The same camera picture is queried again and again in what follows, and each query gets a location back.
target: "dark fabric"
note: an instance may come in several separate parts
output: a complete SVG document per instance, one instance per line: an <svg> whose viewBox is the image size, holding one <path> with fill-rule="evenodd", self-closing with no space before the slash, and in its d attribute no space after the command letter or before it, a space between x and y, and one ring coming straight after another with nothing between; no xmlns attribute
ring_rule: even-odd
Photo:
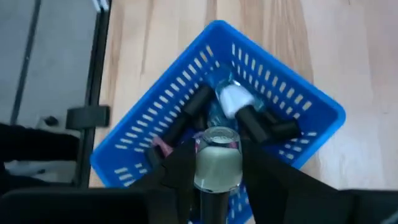
<svg viewBox="0 0 398 224"><path fill-rule="evenodd" d="M0 124L0 195L26 187L58 186L39 179L12 176L4 162L17 161L75 161L78 138L67 134Z"/></svg>

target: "black metal frame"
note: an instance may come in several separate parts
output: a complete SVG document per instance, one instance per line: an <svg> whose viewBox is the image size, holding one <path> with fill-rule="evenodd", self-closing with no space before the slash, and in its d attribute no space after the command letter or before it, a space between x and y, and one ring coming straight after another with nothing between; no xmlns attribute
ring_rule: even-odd
<svg viewBox="0 0 398 224"><path fill-rule="evenodd" d="M96 16L96 25L91 49L90 69L87 80L85 106L96 106L100 99L101 80L108 34L111 0L108 0L109 8L105 9L102 0L98 0L100 11ZM75 184L77 187L88 187L90 179L90 154L94 146L95 128L81 131L80 148L75 172Z"/></svg>

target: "blue plastic basket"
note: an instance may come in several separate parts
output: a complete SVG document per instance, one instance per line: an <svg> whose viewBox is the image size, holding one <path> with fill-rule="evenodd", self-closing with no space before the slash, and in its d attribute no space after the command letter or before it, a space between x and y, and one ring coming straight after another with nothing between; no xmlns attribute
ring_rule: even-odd
<svg viewBox="0 0 398 224"><path fill-rule="evenodd" d="M132 107L91 156L107 187L128 187L150 171L144 151L161 136L205 74L220 64L259 92L283 118L296 118L303 137L264 150L300 168L344 123L344 109L224 21L214 21ZM252 215L246 189L229 199L229 223Z"/></svg>

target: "wooden floor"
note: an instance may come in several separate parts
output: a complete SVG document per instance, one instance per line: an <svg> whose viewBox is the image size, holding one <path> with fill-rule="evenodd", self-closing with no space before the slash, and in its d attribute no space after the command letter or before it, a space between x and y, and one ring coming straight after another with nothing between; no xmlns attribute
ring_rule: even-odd
<svg viewBox="0 0 398 224"><path fill-rule="evenodd" d="M111 126L214 19L344 106L345 125L304 172L339 189L398 189L396 0L114 0L100 99Z"/></svg>

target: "black cloth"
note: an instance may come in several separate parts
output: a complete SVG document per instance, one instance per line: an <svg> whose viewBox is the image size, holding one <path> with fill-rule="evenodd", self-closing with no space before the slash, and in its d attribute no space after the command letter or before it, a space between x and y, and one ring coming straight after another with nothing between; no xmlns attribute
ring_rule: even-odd
<svg viewBox="0 0 398 224"><path fill-rule="evenodd" d="M77 150L78 138L74 136L0 124L0 195L13 189L61 185L10 175L4 162L75 161Z"/></svg>

